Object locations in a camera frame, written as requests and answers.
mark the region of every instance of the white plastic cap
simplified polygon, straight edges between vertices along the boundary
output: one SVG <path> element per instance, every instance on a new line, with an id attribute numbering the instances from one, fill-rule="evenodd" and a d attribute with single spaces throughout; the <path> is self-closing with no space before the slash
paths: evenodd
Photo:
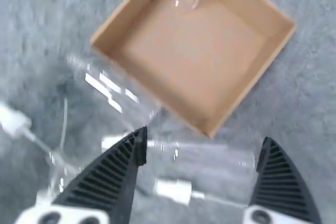
<path id="1" fill-rule="evenodd" d="M 154 192 L 177 203 L 189 205 L 192 185 L 189 181 L 156 179 Z"/>
<path id="2" fill-rule="evenodd" d="M 32 125 L 31 119 L 18 110 L 13 110 L 5 103 L 0 102 L 0 123 L 3 130 L 13 139 L 18 138 L 24 129 Z"/>

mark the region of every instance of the white bottle cap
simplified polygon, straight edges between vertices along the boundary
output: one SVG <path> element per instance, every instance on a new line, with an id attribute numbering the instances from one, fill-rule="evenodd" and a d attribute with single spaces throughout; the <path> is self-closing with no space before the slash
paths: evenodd
<path id="1" fill-rule="evenodd" d="M 192 185 L 189 181 L 156 179 L 154 192 L 177 203 L 188 205 L 191 199 Z"/>

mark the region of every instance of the open cardboard tray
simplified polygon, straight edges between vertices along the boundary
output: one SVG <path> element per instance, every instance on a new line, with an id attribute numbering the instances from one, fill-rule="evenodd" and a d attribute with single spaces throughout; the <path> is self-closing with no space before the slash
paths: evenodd
<path id="1" fill-rule="evenodd" d="M 279 54 L 295 23 L 268 0 L 125 0 L 91 44 L 212 137 Z"/>

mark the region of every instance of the screw hole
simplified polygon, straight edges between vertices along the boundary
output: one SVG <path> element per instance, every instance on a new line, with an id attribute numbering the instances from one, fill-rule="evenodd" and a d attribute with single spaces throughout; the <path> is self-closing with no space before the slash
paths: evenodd
<path id="1" fill-rule="evenodd" d="M 252 219 L 259 224 L 271 224 L 271 217 L 268 213 L 261 210 L 256 210 L 252 214 Z"/>
<path id="2" fill-rule="evenodd" d="M 89 217 L 82 220 L 80 224 L 99 224 L 99 220 L 95 217 Z"/>
<path id="3" fill-rule="evenodd" d="M 42 217 L 39 224 L 57 224 L 61 215 L 57 212 L 50 212 Z"/>

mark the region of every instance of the clear plastic bottle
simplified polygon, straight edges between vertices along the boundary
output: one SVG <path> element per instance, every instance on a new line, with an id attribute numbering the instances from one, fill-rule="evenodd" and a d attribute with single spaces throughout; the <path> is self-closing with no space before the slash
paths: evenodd
<path id="1" fill-rule="evenodd" d="M 157 179 L 178 179 L 220 200 L 237 204 L 250 200 L 256 178 L 251 151 L 211 142 L 149 140 L 147 157 L 146 165 L 139 168 L 138 186 L 148 194 Z"/>

